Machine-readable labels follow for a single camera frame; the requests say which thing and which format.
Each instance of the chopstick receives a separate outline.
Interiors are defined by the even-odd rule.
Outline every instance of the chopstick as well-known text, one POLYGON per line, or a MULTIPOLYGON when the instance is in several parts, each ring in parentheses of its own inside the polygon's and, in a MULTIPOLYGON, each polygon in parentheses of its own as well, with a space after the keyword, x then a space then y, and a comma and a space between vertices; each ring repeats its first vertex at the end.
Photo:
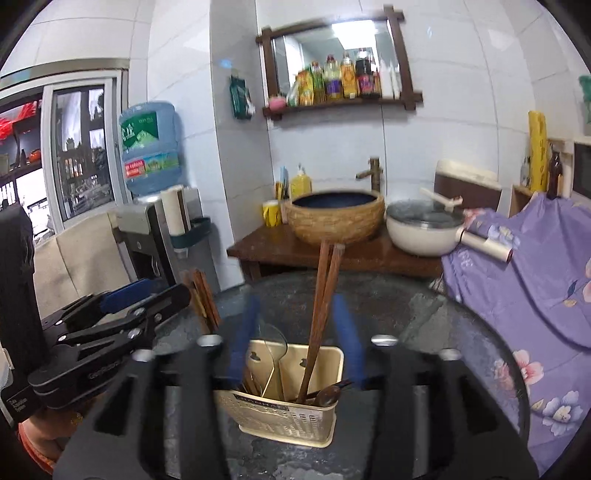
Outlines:
POLYGON ((320 247, 320 259, 318 264, 318 273, 316 277, 316 295, 314 298, 314 312, 312 314, 312 327, 310 329, 310 339, 308 342, 308 355, 306 357, 306 370, 304 372, 304 378, 301 382, 300 392, 297 397, 297 402, 300 404, 305 403, 306 396, 308 394, 308 387, 310 386, 310 379, 314 371, 314 365, 316 364, 316 358, 320 350, 320 344, 322 343, 322 336, 324 335, 324 329, 326 328, 326 320, 329 314, 330 302, 332 295, 336 289, 336 283, 339 278, 340 262, 345 252, 345 246, 336 244, 333 249, 333 256, 330 261, 330 270, 326 280, 323 279, 324 273, 326 272, 325 262, 328 263, 328 253, 325 242, 320 247))
MULTIPOLYGON (((183 283, 191 293, 193 310, 202 319, 203 332, 206 335, 214 332, 222 323, 222 318, 213 300, 212 289, 209 287, 205 273, 200 270, 193 270, 192 274, 185 272, 183 283)), ((244 367, 242 386, 246 393, 260 396, 260 390, 257 388, 248 366, 244 367)))

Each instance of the yellow package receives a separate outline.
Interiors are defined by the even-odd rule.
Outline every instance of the yellow package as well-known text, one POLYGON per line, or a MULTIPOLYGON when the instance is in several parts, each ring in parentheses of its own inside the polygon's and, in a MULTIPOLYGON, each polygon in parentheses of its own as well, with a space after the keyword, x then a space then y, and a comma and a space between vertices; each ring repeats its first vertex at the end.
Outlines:
POLYGON ((530 190, 545 192, 548 187, 548 135, 546 117, 541 112, 531 111, 530 118, 530 190))
POLYGON ((297 77, 300 79, 300 105, 310 106, 314 104, 314 83, 312 74, 308 70, 302 70, 297 77))

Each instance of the paper towel roll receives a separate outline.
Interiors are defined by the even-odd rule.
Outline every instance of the paper towel roll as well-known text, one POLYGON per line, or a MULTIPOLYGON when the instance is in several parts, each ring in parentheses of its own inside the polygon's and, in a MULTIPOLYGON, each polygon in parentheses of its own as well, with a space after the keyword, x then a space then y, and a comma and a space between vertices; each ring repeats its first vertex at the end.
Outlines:
POLYGON ((184 201, 183 186, 175 185, 160 194, 164 216, 168 225, 168 233, 172 236, 182 235, 190 229, 187 206, 184 201))

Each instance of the yellow bottle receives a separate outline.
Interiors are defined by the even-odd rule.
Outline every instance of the yellow bottle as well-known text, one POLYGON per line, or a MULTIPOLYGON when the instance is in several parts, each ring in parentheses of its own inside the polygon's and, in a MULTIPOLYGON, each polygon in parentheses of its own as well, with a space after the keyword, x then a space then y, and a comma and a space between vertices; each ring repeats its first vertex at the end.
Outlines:
POLYGON ((340 76, 343 82, 343 94, 345 98, 355 98, 359 95, 355 65, 351 61, 349 53, 345 52, 340 64, 340 76))
POLYGON ((312 180, 300 165, 298 166, 299 170, 297 175, 293 178, 290 183, 290 198, 291 200, 295 200, 306 193, 312 192, 312 180))

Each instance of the woven basin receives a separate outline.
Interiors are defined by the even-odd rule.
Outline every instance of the woven basin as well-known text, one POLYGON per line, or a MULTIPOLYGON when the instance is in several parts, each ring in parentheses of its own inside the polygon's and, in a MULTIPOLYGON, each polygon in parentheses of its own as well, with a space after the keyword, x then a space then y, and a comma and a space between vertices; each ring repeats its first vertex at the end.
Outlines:
POLYGON ((309 244, 352 244, 370 237, 384 221, 384 197, 361 190, 325 190, 285 206, 295 235, 309 244))

